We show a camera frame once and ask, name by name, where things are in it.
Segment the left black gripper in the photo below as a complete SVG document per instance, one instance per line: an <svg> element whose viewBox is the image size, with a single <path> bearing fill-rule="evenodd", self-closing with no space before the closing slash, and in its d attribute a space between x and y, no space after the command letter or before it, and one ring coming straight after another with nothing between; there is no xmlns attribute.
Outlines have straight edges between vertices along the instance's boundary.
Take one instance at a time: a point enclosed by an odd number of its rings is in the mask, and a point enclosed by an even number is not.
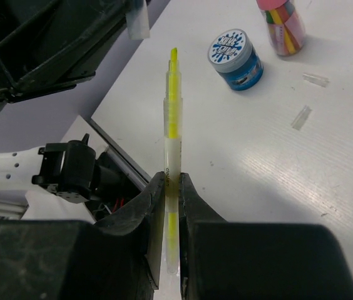
<svg viewBox="0 0 353 300"><path fill-rule="evenodd" d="M89 81L126 27L128 1L0 1L0 99Z"/></svg>

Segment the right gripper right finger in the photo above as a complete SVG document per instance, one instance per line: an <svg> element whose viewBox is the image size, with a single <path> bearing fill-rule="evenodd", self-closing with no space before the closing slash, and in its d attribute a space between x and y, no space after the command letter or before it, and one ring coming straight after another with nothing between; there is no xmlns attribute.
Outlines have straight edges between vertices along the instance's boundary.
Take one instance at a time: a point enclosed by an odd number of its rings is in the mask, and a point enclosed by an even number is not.
<svg viewBox="0 0 353 300"><path fill-rule="evenodd" d="M342 248L320 224L228 222L179 180L183 299L353 299Z"/></svg>

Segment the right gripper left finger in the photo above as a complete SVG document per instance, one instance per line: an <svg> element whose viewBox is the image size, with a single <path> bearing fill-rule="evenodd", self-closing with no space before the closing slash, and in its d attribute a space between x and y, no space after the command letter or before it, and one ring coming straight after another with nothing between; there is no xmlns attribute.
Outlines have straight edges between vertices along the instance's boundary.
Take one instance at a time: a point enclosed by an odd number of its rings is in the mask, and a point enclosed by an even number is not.
<svg viewBox="0 0 353 300"><path fill-rule="evenodd" d="M159 288L163 172L113 214L0 221L0 299L152 299Z"/></svg>

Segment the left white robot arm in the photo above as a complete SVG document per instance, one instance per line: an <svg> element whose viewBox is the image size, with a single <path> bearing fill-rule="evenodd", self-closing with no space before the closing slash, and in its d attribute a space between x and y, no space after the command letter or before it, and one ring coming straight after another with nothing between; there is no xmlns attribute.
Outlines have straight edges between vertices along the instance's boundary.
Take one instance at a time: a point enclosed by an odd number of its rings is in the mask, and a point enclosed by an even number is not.
<svg viewBox="0 0 353 300"><path fill-rule="evenodd" d="M0 1L0 112L89 81L124 30L150 35L146 1ZM102 200L123 176L101 165L88 141L0 153L0 191Z"/></svg>

